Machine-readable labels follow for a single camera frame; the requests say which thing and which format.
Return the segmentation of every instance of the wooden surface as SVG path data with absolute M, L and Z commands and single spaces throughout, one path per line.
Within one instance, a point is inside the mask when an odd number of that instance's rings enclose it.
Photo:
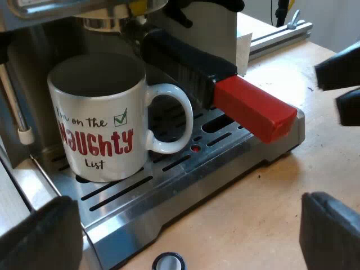
M 29 215 L 29 210 L 0 162 L 0 237 Z
M 300 198 L 326 191 L 360 211 L 360 128 L 339 125 L 334 98 L 313 66 L 333 52 L 304 41 L 259 58 L 246 78 L 305 112 L 306 139 L 165 229 L 123 270 L 150 269 L 175 251 L 188 269 L 306 269 L 299 246 Z

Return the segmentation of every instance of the green checkmark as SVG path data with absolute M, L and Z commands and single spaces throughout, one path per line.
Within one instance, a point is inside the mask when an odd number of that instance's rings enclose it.
M 119 120 L 118 118 L 115 118 L 116 122 L 118 122 L 119 124 L 122 124 L 123 121 L 124 121 L 124 119 L 125 119 L 125 117 L 126 117 L 127 111 L 128 111 L 128 108 L 125 109 L 125 112 L 124 112 L 124 114 L 123 114 L 123 117 L 121 117 L 121 120 Z

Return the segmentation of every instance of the metal rod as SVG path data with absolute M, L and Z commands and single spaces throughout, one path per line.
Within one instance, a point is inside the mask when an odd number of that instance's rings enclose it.
M 12 114 L 15 117 L 17 125 L 19 126 L 19 130 L 20 131 L 28 131 L 29 127 L 25 121 L 23 112 L 20 109 L 19 102 L 17 101 L 17 97 L 16 97 L 15 91 L 12 87 L 5 64 L 0 65 L 0 79 L 4 86 L 7 98 L 9 100 Z

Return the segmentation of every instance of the espresso machine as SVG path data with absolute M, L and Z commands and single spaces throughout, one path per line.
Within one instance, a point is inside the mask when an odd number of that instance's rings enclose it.
M 30 210 L 56 196 L 78 201 L 84 269 L 120 267 L 176 217 L 304 141 L 299 109 L 287 135 L 268 142 L 214 106 L 217 94 L 208 90 L 237 74 L 236 18 L 243 8 L 241 0 L 0 3 L 0 159 Z M 59 62 L 95 52 L 142 58 L 149 84 L 176 84 L 193 105 L 193 133 L 182 151 L 151 152 L 138 173 L 110 183 L 93 183 L 71 171 L 46 81 Z M 216 76 L 204 72 L 213 60 Z M 155 100 L 149 127 L 162 141 L 179 138 L 185 127 L 181 105 L 166 97 Z

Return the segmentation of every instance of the stainless steel drip tray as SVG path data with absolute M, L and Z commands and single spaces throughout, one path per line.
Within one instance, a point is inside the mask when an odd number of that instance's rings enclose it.
M 163 141 L 183 132 L 181 106 L 156 102 L 149 125 Z M 272 161 L 304 140 L 304 115 L 290 134 L 269 145 L 261 143 L 216 108 L 194 110 L 193 134 L 188 145 L 172 155 L 151 152 L 135 175 L 122 181 L 93 183 L 69 168 L 62 146 L 34 160 L 62 195 L 79 203 L 85 231 L 100 263 L 109 269 L 153 241 L 162 226 L 263 160 Z

